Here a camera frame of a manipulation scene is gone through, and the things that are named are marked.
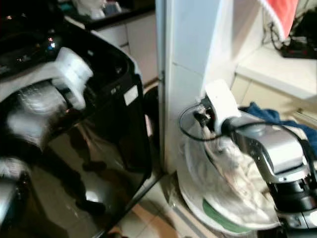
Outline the green cloth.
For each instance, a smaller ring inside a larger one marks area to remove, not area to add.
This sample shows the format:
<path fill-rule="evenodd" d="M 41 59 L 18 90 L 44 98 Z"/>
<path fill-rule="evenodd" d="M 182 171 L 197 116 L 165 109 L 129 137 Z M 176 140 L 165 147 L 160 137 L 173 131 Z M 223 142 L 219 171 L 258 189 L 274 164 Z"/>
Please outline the green cloth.
<path fill-rule="evenodd" d="M 224 228 L 229 233 L 235 234 L 246 234 L 252 232 L 252 229 L 243 227 L 239 224 L 231 222 L 228 218 L 219 213 L 214 209 L 206 200 L 203 199 L 203 211 L 208 215 L 210 219 L 218 223 L 222 228 Z"/>

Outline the blue cloth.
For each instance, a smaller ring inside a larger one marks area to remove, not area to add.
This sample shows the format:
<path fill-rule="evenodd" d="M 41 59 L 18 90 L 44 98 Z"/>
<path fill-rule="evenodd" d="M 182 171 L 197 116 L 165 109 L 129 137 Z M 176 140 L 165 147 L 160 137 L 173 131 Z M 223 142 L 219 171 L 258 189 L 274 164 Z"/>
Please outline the blue cloth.
<path fill-rule="evenodd" d="M 243 111 L 245 113 L 261 118 L 267 122 L 273 122 L 276 124 L 290 125 L 292 127 L 301 128 L 302 130 L 304 130 L 306 134 L 314 133 L 315 131 L 311 127 L 308 127 L 307 125 L 304 125 L 304 124 L 299 124 L 298 122 L 294 120 L 281 118 L 279 112 L 276 110 L 260 108 L 260 106 L 258 106 L 256 102 L 251 102 L 247 106 L 241 106 L 239 109 L 240 111 Z"/>

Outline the white object on counter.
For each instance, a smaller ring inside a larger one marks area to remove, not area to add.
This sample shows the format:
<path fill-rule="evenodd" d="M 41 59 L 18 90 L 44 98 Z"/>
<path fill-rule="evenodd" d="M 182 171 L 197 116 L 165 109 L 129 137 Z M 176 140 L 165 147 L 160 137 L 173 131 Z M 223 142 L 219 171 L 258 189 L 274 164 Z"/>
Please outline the white object on counter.
<path fill-rule="evenodd" d="M 88 16 L 90 19 L 97 20 L 105 18 L 105 4 L 108 0 L 71 0 L 77 9 L 77 13 Z"/>

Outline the white base cabinet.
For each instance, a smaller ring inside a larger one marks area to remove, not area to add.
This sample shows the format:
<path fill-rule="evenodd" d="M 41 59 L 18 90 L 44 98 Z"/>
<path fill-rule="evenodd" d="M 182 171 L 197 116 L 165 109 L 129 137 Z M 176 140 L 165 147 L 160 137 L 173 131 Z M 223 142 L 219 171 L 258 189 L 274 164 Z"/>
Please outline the white base cabinet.
<path fill-rule="evenodd" d="M 143 84 L 157 78 L 157 28 L 156 14 L 146 14 L 127 23 L 102 30 L 109 43 L 126 50 L 141 72 Z"/>

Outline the white shelf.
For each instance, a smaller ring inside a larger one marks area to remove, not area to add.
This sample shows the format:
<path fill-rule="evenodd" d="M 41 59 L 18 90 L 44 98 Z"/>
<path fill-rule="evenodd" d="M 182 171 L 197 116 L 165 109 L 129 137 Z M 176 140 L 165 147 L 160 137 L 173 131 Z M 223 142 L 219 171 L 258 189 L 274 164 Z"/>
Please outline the white shelf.
<path fill-rule="evenodd" d="M 292 97 L 317 104 L 317 60 L 282 57 L 264 45 L 238 63 L 235 72 Z"/>

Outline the red hanging cloth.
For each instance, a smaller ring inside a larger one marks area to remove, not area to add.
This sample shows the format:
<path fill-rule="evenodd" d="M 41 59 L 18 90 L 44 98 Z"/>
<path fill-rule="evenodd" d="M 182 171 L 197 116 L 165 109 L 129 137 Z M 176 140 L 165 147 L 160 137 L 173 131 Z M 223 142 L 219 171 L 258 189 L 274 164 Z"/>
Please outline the red hanging cloth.
<path fill-rule="evenodd" d="M 258 0 L 277 28 L 278 37 L 284 41 L 290 35 L 299 0 Z"/>

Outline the black countertop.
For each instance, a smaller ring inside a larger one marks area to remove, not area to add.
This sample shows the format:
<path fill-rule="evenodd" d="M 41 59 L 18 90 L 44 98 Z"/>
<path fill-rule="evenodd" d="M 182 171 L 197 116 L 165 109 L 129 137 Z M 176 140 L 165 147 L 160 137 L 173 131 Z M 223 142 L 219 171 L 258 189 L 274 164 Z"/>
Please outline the black countertop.
<path fill-rule="evenodd" d="M 98 30 L 151 13 L 156 8 L 156 0 L 108 0 L 104 8 L 105 18 L 97 20 L 78 14 L 72 0 L 57 0 L 57 7 L 68 22 L 85 30 Z"/>

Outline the black top-load washing machine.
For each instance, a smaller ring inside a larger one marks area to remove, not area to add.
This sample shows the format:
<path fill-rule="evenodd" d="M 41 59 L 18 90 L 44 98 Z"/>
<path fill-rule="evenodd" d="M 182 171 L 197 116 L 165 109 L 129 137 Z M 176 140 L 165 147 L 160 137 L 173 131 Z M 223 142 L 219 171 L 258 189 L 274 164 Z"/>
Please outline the black top-load washing machine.
<path fill-rule="evenodd" d="M 141 78 L 122 50 L 66 25 L 8 34 L 2 41 L 1 81 L 53 61 L 63 47 L 93 71 L 83 92 L 85 108 L 77 110 L 66 101 L 57 135 L 48 143 L 76 177 L 34 168 L 31 179 L 46 215 L 67 238 L 104 237 L 133 206 L 152 172 Z"/>

